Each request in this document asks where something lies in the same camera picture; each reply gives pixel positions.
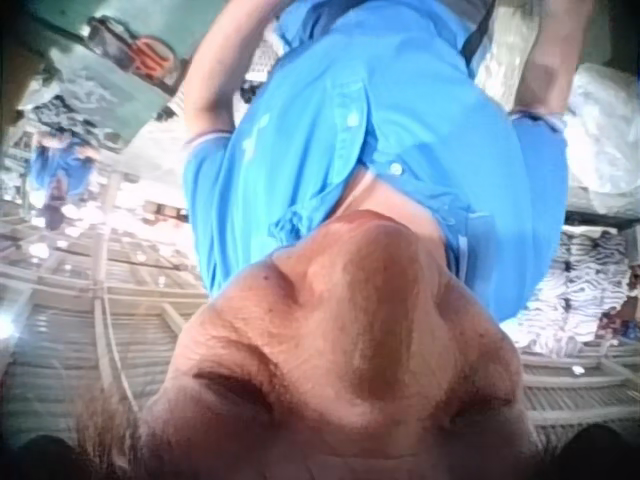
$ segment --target sleeve cuff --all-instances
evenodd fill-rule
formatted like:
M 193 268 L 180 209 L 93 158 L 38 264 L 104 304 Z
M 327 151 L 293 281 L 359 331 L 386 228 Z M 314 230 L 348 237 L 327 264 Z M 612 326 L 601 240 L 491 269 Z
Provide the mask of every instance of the sleeve cuff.
M 510 114 L 511 120 L 517 120 L 518 118 L 530 118 L 532 120 L 538 120 L 549 125 L 549 128 L 554 132 L 564 133 L 567 128 L 567 122 L 564 120 L 564 115 L 561 113 L 553 113 L 548 115 L 541 115 L 535 112 L 529 112 L 527 110 L 515 110 Z
M 203 133 L 200 135 L 196 135 L 195 137 L 191 138 L 190 140 L 188 140 L 185 144 L 184 144 L 184 148 L 185 150 L 193 150 L 194 148 L 196 148 L 198 145 L 208 141 L 208 140 L 212 140 L 214 138 L 220 138 L 220 137 L 230 137 L 232 135 L 231 132 L 209 132 L 209 133 Z

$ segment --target eye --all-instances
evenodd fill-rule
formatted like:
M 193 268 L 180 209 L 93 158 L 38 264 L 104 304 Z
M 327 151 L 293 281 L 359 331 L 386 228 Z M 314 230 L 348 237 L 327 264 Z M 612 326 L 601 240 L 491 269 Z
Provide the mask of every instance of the eye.
M 207 389 L 229 406 L 250 407 L 256 411 L 273 414 L 273 406 L 264 392 L 253 382 L 243 378 L 218 373 L 200 372 L 194 376 L 203 381 Z

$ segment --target blue shirt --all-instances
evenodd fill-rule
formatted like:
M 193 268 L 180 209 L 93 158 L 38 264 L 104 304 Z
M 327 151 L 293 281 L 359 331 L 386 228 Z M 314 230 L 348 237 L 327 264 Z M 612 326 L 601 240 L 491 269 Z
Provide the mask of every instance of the blue shirt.
M 29 171 L 33 187 L 48 190 L 51 182 L 64 173 L 67 177 L 67 196 L 81 195 L 93 171 L 93 162 L 76 154 L 76 148 L 83 145 L 86 143 L 74 138 L 65 148 L 37 147 Z
M 437 2 L 365 2 L 285 55 L 232 135 L 195 139 L 184 185 L 206 288 L 309 235 L 358 165 L 428 209 L 450 270 L 498 321 L 555 252 L 566 143 L 469 78 L 462 23 Z

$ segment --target shirt sleeve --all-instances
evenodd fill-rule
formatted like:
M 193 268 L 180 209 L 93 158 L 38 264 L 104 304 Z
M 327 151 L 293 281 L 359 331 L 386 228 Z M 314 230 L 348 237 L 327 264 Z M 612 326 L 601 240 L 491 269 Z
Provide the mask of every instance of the shirt sleeve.
M 93 172 L 94 162 L 91 159 L 74 159 L 73 165 L 69 169 L 69 193 L 70 197 L 81 195 L 89 185 L 89 178 Z
M 517 114 L 512 122 L 529 179 L 537 258 L 548 264 L 556 252 L 567 208 L 564 128 L 560 119 L 527 113 Z
M 222 181 L 222 165 L 230 139 L 229 133 L 212 133 L 186 145 L 184 192 L 200 273 L 209 292 L 213 287 L 215 275 L 213 221 L 216 217 L 216 192 L 219 191 Z
M 48 149 L 42 146 L 36 147 L 29 166 L 29 180 L 36 189 L 46 189 L 49 186 L 46 178 L 48 161 Z

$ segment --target neck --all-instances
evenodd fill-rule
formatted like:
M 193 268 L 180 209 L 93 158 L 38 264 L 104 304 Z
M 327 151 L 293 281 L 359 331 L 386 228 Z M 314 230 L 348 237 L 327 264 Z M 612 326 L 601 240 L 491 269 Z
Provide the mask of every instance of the neck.
M 423 240 L 424 248 L 447 267 L 445 237 L 431 212 L 363 167 L 358 167 L 353 174 L 331 217 L 355 210 L 372 210 L 404 224 Z

